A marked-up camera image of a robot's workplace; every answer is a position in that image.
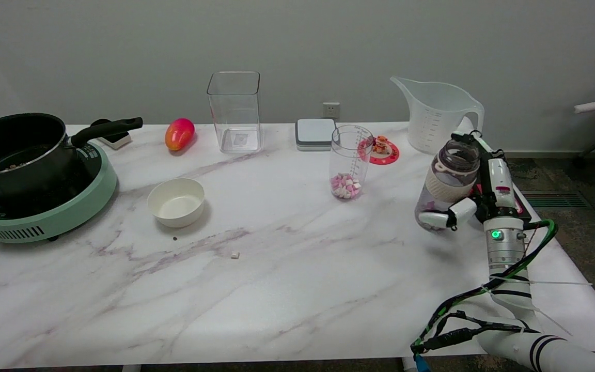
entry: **cable ties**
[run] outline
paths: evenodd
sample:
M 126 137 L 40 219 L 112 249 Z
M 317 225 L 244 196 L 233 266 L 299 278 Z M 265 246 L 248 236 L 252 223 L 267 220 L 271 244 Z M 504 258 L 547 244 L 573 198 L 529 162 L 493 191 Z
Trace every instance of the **cable ties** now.
M 508 283 L 593 285 L 592 283 L 589 283 L 589 282 L 575 282 L 575 281 L 532 281 L 532 280 L 524 281 L 524 280 L 515 280 L 514 278 L 497 277 L 495 275 L 491 275 L 489 278 L 498 278 L 499 280 L 503 280 Z
M 494 299 L 495 294 L 493 294 L 492 292 L 489 292 L 489 291 L 488 291 L 488 294 L 491 295 L 491 297 Z M 532 306 L 522 306 L 521 304 L 516 304 L 516 303 L 511 302 L 511 301 L 506 301 L 505 299 L 498 299 L 498 301 L 506 302 L 507 304 L 510 304 L 512 306 L 515 306 L 515 307 L 523 308 L 525 310 L 531 310 L 531 311 L 536 311 L 536 313 L 541 313 L 543 316 L 545 316 L 545 318 L 547 318 L 548 320 L 550 320 L 557 327 L 560 327 L 562 331 L 566 332 L 571 337 L 573 336 L 571 334 L 571 332 L 569 332 L 569 330 L 567 330 L 566 328 L 564 328 L 561 324 L 557 323 L 557 320 L 554 320 L 548 314 L 544 313 L 540 308 L 534 306 L 533 304 L 532 304 Z

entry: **green induction cooker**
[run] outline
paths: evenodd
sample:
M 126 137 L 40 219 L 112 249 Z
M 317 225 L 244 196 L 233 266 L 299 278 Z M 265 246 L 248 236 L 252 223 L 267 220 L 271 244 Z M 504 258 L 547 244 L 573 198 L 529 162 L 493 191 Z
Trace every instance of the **green induction cooker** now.
M 56 188 L 17 200 L 0 200 L 0 242 L 55 240 L 102 210 L 116 188 L 116 173 L 92 143 L 77 149 L 79 160 Z

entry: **green cable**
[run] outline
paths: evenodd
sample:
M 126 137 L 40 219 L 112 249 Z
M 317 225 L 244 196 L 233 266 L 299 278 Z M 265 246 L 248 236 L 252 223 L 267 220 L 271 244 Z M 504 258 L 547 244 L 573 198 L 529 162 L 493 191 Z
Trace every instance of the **green cable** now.
M 545 220 L 541 220 L 539 222 L 535 222 L 535 224 L 534 224 L 535 228 L 544 227 L 545 225 L 541 225 L 541 223 L 543 223 L 543 222 L 547 223 L 548 232 L 545 234 L 545 236 L 543 237 L 543 240 L 541 240 L 541 243 L 539 243 L 538 247 L 536 247 L 534 252 L 527 255 L 526 257 L 521 259 L 519 262 L 512 265 L 510 268 L 506 269 L 506 271 L 504 273 L 500 274 L 501 277 L 512 278 L 517 273 L 519 273 L 520 271 L 527 268 L 527 266 L 534 260 L 534 258 L 536 258 L 536 255 L 538 255 L 539 252 L 550 242 L 550 240 L 552 240 L 552 238 L 555 237 L 555 235 L 557 233 L 557 224 L 553 220 L 545 219 Z M 490 284 L 493 281 L 494 280 L 489 281 L 484 286 L 479 287 L 478 290 L 465 292 L 463 294 L 459 294 L 458 296 L 451 297 L 448 300 L 442 302 L 442 304 L 440 304 L 441 308 L 439 308 L 439 310 L 436 310 L 436 313 L 434 314 L 434 316 L 431 317 L 431 320 L 429 320 L 427 326 L 425 327 L 425 329 L 422 332 L 422 334 L 420 335 L 420 337 L 418 337 L 416 339 L 416 341 L 413 342 L 413 344 L 411 344 L 411 346 L 418 346 L 418 345 L 422 344 L 423 343 L 422 338 L 425 337 L 426 334 L 428 334 L 428 332 L 432 329 L 433 325 L 435 325 L 435 323 L 437 323 L 437 321 L 439 321 L 442 318 L 442 316 L 444 316 L 446 313 L 448 313 L 454 306 L 456 306 L 456 305 L 460 304 L 461 302 L 463 302 L 467 299 L 470 299 L 472 297 L 482 295 L 482 294 L 486 293 L 487 290 L 491 290 L 491 289 L 498 287 L 498 285 L 495 285 L 495 286 L 492 286 L 492 288 L 489 288 L 489 287 L 491 287 Z M 448 302 L 448 301 L 452 301 L 451 306 L 446 306 L 446 302 Z

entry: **wall outlet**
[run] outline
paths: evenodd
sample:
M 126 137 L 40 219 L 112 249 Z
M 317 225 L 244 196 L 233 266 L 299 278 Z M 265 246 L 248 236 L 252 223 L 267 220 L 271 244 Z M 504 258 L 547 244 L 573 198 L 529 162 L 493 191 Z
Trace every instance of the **wall outlet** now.
M 341 113 L 341 104 L 338 102 L 323 102 L 323 118 L 338 119 Z

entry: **floor vent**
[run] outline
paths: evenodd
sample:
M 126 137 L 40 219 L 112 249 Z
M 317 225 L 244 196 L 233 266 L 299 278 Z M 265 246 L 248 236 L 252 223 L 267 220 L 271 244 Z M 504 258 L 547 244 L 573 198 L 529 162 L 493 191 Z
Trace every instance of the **floor vent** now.
M 577 191 L 524 191 L 527 202 L 536 209 L 589 208 L 589 202 Z

